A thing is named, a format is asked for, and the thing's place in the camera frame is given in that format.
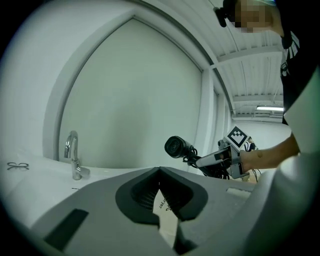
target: ceiling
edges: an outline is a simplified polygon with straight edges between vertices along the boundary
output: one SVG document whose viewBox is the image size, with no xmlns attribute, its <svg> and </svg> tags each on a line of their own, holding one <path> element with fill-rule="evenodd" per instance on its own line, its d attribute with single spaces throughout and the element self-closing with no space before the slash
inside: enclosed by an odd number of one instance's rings
<svg viewBox="0 0 320 256">
<path fill-rule="evenodd" d="M 257 106 L 283 106 L 280 79 L 281 38 L 272 31 L 241 33 L 230 23 L 222 28 L 213 8 L 223 0 L 144 0 L 171 10 L 197 29 L 209 45 L 226 87 L 232 118 L 238 121 L 281 122 L 282 113 L 257 111 Z"/>
</svg>

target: black rectangular strip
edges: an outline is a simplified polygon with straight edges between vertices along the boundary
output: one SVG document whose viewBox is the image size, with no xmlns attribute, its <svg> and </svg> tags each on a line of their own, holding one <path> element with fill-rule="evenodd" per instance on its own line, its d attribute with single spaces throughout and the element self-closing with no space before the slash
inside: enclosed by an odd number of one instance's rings
<svg viewBox="0 0 320 256">
<path fill-rule="evenodd" d="M 62 251 L 88 216 L 85 210 L 74 209 L 44 239 L 49 245 Z"/>
</svg>

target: forearm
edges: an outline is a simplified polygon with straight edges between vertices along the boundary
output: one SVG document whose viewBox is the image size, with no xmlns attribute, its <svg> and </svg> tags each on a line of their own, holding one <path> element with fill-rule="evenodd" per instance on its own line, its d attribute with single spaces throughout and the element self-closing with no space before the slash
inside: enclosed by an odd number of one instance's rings
<svg viewBox="0 0 320 256">
<path fill-rule="evenodd" d="M 277 146 L 269 149 L 251 151 L 248 154 L 250 169 L 276 168 L 285 159 L 299 153 L 299 147 L 293 134 Z"/>
</svg>

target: person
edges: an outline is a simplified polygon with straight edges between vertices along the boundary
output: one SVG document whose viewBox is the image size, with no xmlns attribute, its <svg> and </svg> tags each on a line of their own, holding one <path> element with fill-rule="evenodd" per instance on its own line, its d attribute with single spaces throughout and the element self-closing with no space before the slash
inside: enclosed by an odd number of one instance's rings
<svg viewBox="0 0 320 256">
<path fill-rule="evenodd" d="M 302 93 L 319 61 L 318 1 L 298 0 L 224 0 L 223 7 L 213 10 L 220 25 L 226 21 L 240 32 L 266 30 L 282 39 L 283 58 L 280 75 L 283 84 L 284 114 Z M 264 150 L 241 151 L 243 171 L 276 168 L 285 159 L 299 153 L 293 134 L 282 143 Z"/>
<path fill-rule="evenodd" d="M 256 149 L 256 144 L 251 137 L 248 138 L 247 142 L 244 144 L 244 149 L 246 152 L 251 152 Z"/>
</svg>

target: faucet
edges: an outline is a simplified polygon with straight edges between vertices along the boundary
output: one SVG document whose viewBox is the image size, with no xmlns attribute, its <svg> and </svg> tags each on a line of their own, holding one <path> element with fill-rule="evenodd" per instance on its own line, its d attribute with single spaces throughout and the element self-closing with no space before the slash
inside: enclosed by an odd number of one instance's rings
<svg viewBox="0 0 320 256">
<path fill-rule="evenodd" d="M 74 180 L 78 181 L 82 177 L 89 176 L 90 170 L 80 166 L 78 159 L 78 133 L 75 130 L 72 130 L 66 139 L 64 157 L 71 158 L 72 178 Z"/>
</svg>

